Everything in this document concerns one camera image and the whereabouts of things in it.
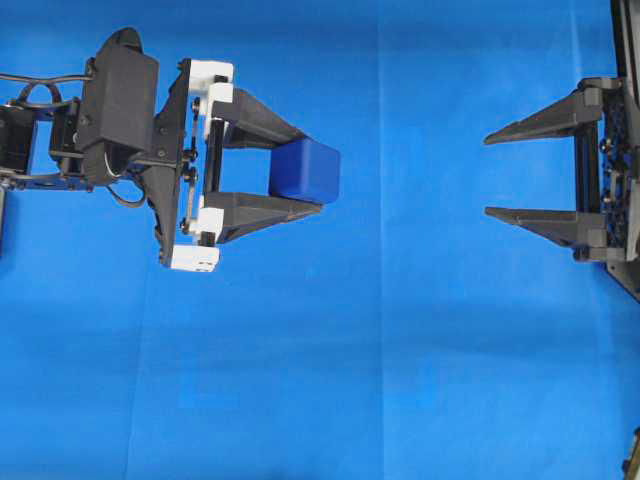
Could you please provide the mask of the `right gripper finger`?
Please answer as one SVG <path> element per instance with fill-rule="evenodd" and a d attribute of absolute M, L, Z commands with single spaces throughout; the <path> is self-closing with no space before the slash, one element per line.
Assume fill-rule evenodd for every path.
<path fill-rule="evenodd" d="M 602 111 L 601 91 L 573 91 L 564 99 L 488 135 L 484 144 L 568 137 L 580 127 L 599 121 Z"/>
<path fill-rule="evenodd" d="M 485 214 L 566 248 L 606 247 L 606 216 L 578 211 L 486 207 Z"/>

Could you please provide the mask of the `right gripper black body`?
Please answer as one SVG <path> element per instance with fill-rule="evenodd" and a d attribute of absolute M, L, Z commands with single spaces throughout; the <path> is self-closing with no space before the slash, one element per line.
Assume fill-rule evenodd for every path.
<path fill-rule="evenodd" d="M 639 298 L 639 108 L 624 78 L 591 77 L 577 91 L 598 119 L 575 131 L 576 207 L 603 220 L 573 249 L 578 262 L 601 263 L 634 299 Z"/>

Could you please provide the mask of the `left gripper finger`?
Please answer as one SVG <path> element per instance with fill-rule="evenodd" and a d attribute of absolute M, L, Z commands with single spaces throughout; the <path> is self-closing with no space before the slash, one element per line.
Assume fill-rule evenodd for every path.
<path fill-rule="evenodd" d="M 312 202 L 241 192 L 208 192 L 204 195 L 204 206 L 223 210 L 222 230 L 216 235 L 218 244 L 319 214 L 323 208 Z"/>
<path fill-rule="evenodd" d="M 222 119 L 228 123 L 223 145 L 229 149 L 274 149 L 307 138 L 307 135 L 239 88 L 233 101 L 222 103 Z"/>

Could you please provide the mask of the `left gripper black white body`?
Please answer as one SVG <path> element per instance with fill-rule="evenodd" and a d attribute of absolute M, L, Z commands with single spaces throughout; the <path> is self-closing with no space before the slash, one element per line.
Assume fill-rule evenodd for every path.
<path fill-rule="evenodd" d="M 197 192 L 199 124 L 212 132 L 212 107 L 233 100 L 234 65 L 185 59 L 154 118 L 151 151 L 134 160 L 145 199 L 155 217 L 154 235 L 162 266 L 179 271 L 212 271 L 220 252 L 216 237 L 224 213 L 207 207 Z"/>

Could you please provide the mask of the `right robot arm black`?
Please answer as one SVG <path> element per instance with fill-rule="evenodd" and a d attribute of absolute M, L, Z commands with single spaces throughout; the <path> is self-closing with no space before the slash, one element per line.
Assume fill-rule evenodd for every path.
<path fill-rule="evenodd" d="M 487 145 L 574 140 L 573 211 L 488 207 L 485 212 L 604 265 L 639 295 L 639 4 L 611 4 L 617 74 L 588 77 L 565 98 L 488 135 Z"/>

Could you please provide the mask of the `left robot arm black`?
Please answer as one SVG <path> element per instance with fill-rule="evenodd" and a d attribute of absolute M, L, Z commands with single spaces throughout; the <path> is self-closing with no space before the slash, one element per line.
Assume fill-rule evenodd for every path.
<path fill-rule="evenodd" d="M 108 46 L 64 99 L 58 78 L 24 78 L 1 108 L 1 188 L 86 190 L 132 182 L 156 218 L 160 263 L 210 272 L 219 248 L 296 221 L 333 202 L 339 154 L 235 87 L 229 63 L 185 59 L 162 109 L 158 65 L 130 46 Z M 220 188 L 228 149 L 271 154 L 264 195 Z"/>

